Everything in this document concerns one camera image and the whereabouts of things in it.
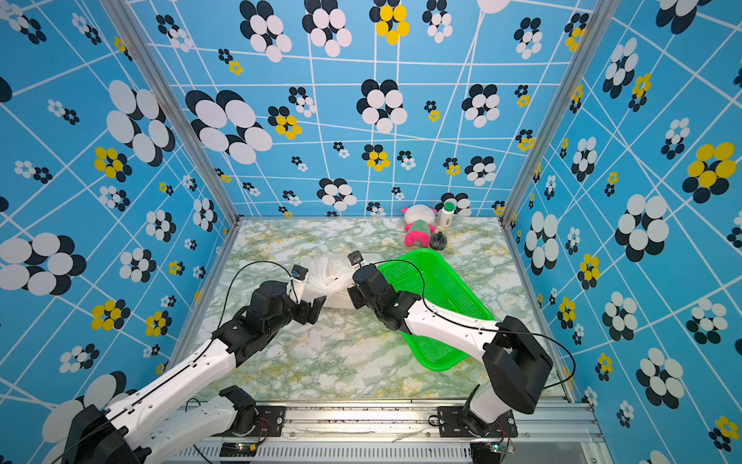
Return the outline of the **white plastic bag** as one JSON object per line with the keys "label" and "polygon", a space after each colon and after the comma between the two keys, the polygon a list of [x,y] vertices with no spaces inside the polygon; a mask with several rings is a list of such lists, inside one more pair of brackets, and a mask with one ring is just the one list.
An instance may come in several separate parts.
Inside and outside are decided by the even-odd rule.
{"label": "white plastic bag", "polygon": [[347,257],[339,254],[325,254],[301,261],[307,268],[303,299],[312,303],[315,299],[326,297],[325,307],[330,309],[354,309],[348,294],[354,285],[353,274],[357,267],[352,266]]}

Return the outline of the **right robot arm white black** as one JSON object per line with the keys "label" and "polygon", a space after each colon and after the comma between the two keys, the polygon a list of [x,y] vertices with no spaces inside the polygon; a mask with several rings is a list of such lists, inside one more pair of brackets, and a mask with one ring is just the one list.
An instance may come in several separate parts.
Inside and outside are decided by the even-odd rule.
{"label": "right robot arm white black", "polygon": [[366,305],[388,329],[442,342],[480,361],[489,383],[476,387],[461,413],[463,427],[485,437],[509,411],[531,415],[548,387],[553,360],[521,320],[481,320],[443,309],[423,293],[395,289],[373,264],[353,274],[348,289],[356,307]]}

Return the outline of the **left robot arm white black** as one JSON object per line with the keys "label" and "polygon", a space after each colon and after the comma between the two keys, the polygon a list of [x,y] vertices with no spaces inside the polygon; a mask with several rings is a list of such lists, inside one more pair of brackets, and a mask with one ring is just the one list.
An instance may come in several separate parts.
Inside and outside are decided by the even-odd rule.
{"label": "left robot arm white black", "polygon": [[154,457],[145,440],[179,406],[210,383],[224,377],[265,347],[292,321],[315,324],[325,295],[303,299],[305,282],[268,280],[250,304],[164,377],[104,409],[87,406],[71,422],[63,452],[55,463],[143,463]]}

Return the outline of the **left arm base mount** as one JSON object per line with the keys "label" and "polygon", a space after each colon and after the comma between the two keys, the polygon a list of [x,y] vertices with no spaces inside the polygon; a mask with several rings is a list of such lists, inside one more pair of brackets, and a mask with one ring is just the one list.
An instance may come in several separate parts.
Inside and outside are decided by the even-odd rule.
{"label": "left arm base mount", "polygon": [[250,412],[240,412],[233,425],[216,437],[278,437],[286,422],[286,412],[285,406],[258,404]]}

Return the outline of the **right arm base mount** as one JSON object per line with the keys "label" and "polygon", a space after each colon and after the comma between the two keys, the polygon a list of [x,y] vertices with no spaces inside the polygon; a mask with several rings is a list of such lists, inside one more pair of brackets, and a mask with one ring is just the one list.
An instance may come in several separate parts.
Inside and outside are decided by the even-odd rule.
{"label": "right arm base mount", "polygon": [[442,438],[516,438],[518,429],[512,410],[486,423],[463,406],[439,406],[435,417]]}

